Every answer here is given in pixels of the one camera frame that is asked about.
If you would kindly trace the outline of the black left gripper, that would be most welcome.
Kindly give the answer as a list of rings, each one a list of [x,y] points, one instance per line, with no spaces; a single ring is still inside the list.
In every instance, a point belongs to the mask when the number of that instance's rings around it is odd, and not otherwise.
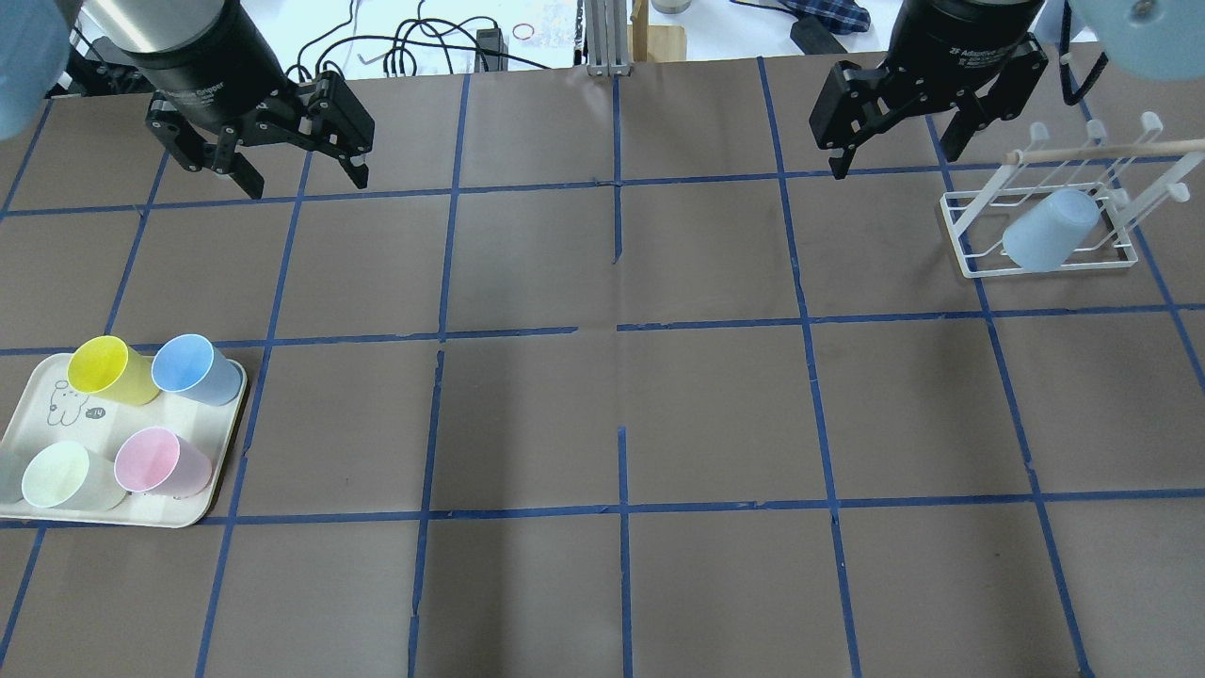
[[[376,122],[340,73],[299,89],[239,1],[135,1],[125,13],[120,51],[155,88],[146,126],[182,169],[260,199],[264,177],[239,146],[288,143],[334,158],[368,188]]]

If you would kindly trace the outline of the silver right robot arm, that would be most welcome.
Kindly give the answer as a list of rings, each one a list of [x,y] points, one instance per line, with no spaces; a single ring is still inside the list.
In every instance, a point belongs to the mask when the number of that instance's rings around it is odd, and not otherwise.
[[[903,2],[884,60],[872,69],[836,63],[811,111],[809,125],[818,149],[829,153],[831,176],[844,179],[862,143],[899,120],[952,111],[940,147],[957,160],[972,135],[1016,119],[1050,66],[1030,29],[1042,8],[1041,1]],[[1080,89],[1060,69],[1066,105],[1080,104],[1109,64],[1145,79],[1203,76],[1200,1],[1066,1],[1063,8],[1103,46]]]

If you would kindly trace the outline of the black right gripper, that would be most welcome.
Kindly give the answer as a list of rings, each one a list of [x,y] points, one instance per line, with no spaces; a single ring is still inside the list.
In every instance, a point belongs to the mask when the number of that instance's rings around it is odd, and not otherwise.
[[[1025,108],[1050,60],[1030,24],[1040,1],[905,1],[883,61],[835,64],[810,128],[844,179],[856,151],[890,130],[892,113],[912,119],[956,108],[940,147],[956,163],[975,132]]]

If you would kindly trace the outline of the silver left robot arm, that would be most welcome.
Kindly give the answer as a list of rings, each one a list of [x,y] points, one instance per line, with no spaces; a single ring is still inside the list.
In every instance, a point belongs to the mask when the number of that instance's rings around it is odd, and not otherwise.
[[[243,149],[288,143],[334,158],[366,188],[374,116],[337,72],[292,82],[237,1],[5,1],[2,138],[31,123],[66,72],[81,14],[153,86],[146,125],[186,171],[227,176],[259,199],[265,181]]]

